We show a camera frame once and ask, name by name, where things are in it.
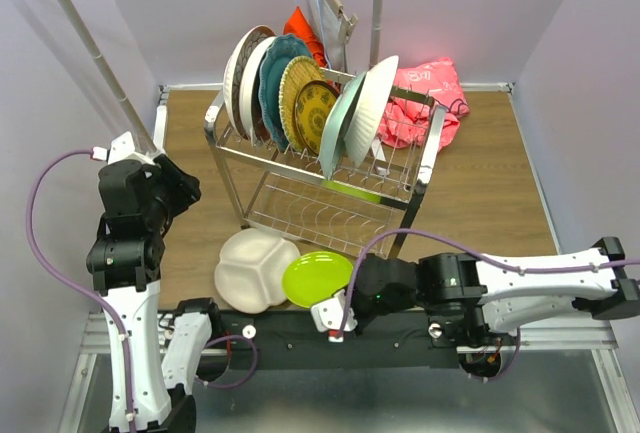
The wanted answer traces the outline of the lime green plate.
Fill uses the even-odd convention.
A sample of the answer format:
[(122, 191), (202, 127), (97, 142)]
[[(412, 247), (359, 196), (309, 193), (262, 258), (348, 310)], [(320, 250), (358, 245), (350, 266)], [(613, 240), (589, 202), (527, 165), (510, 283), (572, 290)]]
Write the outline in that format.
[(310, 308), (344, 288), (352, 273), (351, 261), (330, 251), (314, 251), (295, 259), (284, 271), (281, 285), (296, 306)]

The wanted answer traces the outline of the white divided plate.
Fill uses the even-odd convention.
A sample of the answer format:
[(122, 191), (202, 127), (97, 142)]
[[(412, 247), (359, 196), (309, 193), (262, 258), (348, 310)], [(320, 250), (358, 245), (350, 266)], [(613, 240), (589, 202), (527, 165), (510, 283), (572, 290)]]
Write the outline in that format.
[(214, 272), (215, 287), (233, 309), (262, 313), (287, 300), (282, 278), (299, 257), (293, 242), (260, 229), (244, 229), (222, 246)]

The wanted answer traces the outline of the grey swirl ceramic plate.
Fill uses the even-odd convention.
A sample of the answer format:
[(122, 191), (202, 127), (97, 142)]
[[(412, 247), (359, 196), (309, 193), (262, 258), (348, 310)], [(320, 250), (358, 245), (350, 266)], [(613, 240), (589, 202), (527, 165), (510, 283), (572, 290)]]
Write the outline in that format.
[(262, 122), (262, 109), (258, 100), (259, 69), (267, 49), (275, 39), (274, 35), (261, 35), (258, 37), (252, 43), (249, 56), (242, 70), (238, 111), (244, 136), (254, 146), (260, 145), (268, 138), (266, 127)]

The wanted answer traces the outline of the floral brown rim plate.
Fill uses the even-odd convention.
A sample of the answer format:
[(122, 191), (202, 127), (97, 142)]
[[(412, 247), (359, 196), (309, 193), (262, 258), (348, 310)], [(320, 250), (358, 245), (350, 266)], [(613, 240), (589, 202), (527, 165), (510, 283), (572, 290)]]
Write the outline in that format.
[(373, 66), (365, 75), (355, 111), (345, 136), (347, 156), (360, 166), (377, 134), (399, 64), (392, 55)]
[(222, 88), (224, 104), (232, 127), (245, 139), (248, 136), (240, 120), (239, 112), (239, 89), (242, 75), (251, 53), (262, 41), (274, 35), (274, 31), (266, 25), (253, 27), (238, 41), (225, 67)]

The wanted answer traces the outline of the pale blue square plate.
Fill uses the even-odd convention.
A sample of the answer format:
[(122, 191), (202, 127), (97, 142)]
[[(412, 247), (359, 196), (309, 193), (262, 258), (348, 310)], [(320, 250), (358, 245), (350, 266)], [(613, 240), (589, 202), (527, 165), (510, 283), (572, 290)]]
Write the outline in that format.
[(366, 72), (362, 72), (345, 85), (326, 119), (318, 154), (325, 179), (332, 177), (345, 151), (344, 128), (349, 127), (353, 115), (351, 106), (361, 91), (366, 75)]

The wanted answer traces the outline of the yellow black patterned plate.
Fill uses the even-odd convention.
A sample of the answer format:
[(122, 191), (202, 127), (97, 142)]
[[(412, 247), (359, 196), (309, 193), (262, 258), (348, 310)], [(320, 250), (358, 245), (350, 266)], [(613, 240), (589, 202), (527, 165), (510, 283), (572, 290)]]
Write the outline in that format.
[(297, 95), (294, 125), (303, 147), (312, 155), (319, 154), (325, 123), (338, 96), (338, 91), (323, 80), (307, 83)]

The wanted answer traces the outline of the woven bamboo plate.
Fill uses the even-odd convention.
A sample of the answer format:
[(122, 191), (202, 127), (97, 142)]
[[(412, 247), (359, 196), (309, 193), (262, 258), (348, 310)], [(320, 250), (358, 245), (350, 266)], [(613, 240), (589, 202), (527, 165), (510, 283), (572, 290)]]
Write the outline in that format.
[(302, 88), (314, 80), (321, 80), (323, 75), (313, 58), (297, 56), (285, 67), (279, 85), (278, 105), (281, 125), (291, 148), (297, 152), (305, 149), (295, 122), (296, 98)]

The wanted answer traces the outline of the teal scalloped plate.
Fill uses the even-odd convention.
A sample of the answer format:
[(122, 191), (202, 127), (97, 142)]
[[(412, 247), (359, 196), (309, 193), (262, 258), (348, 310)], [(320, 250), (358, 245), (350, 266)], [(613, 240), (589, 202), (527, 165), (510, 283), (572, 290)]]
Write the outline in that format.
[(296, 57), (311, 58), (306, 43), (293, 34), (276, 36), (259, 67), (258, 100), (263, 124), (277, 148), (284, 152), (289, 141), (284, 133), (279, 113), (279, 90), (284, 70)]

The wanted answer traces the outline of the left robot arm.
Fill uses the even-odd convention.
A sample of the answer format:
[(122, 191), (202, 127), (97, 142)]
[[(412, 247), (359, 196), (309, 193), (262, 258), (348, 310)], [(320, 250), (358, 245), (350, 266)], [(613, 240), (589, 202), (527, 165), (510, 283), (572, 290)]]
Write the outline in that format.
[(182, 301), (160, 349), (158, 299), (164, 236), (201, 197), (199, 180), (166, 155), (124, 159), (99, 172), (104, 206), (86, 265), (106, 305), (112, 372), (109, 432), (192, 432), (200, 356), (225, 330), (211, 298)]

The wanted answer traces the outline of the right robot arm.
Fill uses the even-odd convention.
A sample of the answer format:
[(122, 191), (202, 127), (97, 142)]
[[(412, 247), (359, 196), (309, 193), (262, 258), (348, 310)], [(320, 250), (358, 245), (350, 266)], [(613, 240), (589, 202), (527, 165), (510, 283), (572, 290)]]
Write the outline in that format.
[(515, 341), (520, 327), (574, 311), (594, 320), (639, 314), (639, 284), (625, 269), (615, 237), (563, 255), (506, 257), (461, 244), (407, 263), (362, 251), (346, 288), (339, 332), (362, 331), (374, 318), (412, 307), (428, 319), (437, 348), (478, 348)]

